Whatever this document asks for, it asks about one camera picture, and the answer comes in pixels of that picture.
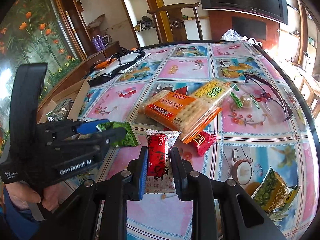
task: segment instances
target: screw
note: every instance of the screw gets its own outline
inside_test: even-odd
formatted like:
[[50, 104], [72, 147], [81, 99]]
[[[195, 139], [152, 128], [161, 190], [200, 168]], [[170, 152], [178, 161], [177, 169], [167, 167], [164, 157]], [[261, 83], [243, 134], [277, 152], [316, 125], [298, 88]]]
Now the screw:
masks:
[[84, 185], [86, 187], [91, 187], [93, 185], [93, 180], [92, 179], [87, 179], [85, 182], [84, 182]]
[[100, 150], [101, 150], [101, 148], [100, 148], [99, 145], [95, 145], [93, 148], [94, 148], [96, 151], [100, 151]]
[[227, 184], [231, 187], [234, 187], [237, 183], [234, 179], [227, 179]]
[[198, 171], [190, 171], [192, 177], [199, 177], [200, 173]]
[[131, 175], [131, 172], [127, 171], [127, 170], [124, 170], [121, 172], [121, 176], [123, 176], [123, 177], [129, 177], [130, 175]]

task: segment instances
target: spray can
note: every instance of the spray can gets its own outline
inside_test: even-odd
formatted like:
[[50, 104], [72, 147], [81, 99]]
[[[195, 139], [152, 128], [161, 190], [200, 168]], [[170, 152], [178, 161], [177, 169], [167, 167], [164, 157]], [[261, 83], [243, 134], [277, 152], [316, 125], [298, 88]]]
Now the spray can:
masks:
[[97, 41], [97, 38], [92, 37], [92, 43], [93, 43], [94, 47], [96, 48], [97, 52], [101, 51], [101, 48], [100, 48], [99, 43]]
[[99, 46], [100, 46], [101, 49], [105, 49], [106, 48], [106, 46], [103, 43], [103, 38], [99, 34], [97, 35], [97, 41], [98, 41]]

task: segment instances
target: wooden chair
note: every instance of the wooden chair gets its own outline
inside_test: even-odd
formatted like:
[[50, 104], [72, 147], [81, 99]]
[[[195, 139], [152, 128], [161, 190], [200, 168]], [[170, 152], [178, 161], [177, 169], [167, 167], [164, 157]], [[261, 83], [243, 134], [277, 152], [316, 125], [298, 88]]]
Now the wooden chair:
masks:
[[199, 7], [199, 6], [200, 6], [200, 3], [198, 3], [198, 2], [195, 4], [177, 3], [177, 4], [162, 6], [156, 10], [153, 10], [153, 11], [148, 10], [147, 13], [152, 14], [153, 18], [155, 20], [156, 31], [157, 31], [159, 42], [163, 43], [163, 39], [160, 34], [159, 22], [158, 22], [156, 13], [163, 12], [163, 11], [166, 11], [168, 14], [171, 32], [172, 32], [172, 36], [173, 36], [173, 41], [187, 41], [188, 40], [186, 27], [184, 25], [183, 16], [182, 16], [182, 12], [181, 12], [181, 9], [183, 9], [183, 8], [192, 8], [193, 9], [193, 12], [195, 14], [196, 24], [198, 27], [199, 39], [203, 40], [201, 26], [200, 26], [200, 20], [199, 20], [199, 16], [198, 16], [198, 13], [196, 10], [196, 7]]

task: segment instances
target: small wrapped snack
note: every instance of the small wrapped snack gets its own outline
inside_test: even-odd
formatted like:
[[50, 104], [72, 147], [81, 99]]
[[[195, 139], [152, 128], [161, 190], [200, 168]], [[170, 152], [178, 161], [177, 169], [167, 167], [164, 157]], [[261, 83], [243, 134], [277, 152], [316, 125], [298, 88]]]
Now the small wrapped snack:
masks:
[[175, 192], [169, 152], [179, 134], [180, 132], [175, 131], [146, 131], [148, 139], [146, 193]]
[[203, 156], [216, 140], [217, 136], [215, 134], [209, 134], [205, 131], [201, 131], [190, 142], [190, 144], [197, 149], [197, 153], [199, 156]]
[[190, 142], [220, 111], [202, 99], [167, 90], [142, 103], [139, 109], [170, 130], [181, 131], [183, 143]]
[[229, 96], [234, 88], [237, 89], [237, 87], [230, 82], [214, 78], [191, 95], [201, 98], [213, 106], [221, 106], [224, 98]]

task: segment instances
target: orange snack package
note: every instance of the orange snack package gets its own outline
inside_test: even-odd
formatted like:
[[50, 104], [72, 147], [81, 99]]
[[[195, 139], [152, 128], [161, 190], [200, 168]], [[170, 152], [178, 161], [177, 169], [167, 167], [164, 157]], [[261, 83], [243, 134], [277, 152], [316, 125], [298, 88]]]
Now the orange snack package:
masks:
[[139, 112], [173, 131], [181, 131], [183, 143], [190, 142], [221, 111], [204, 100], [163, 90], [142, 103]]

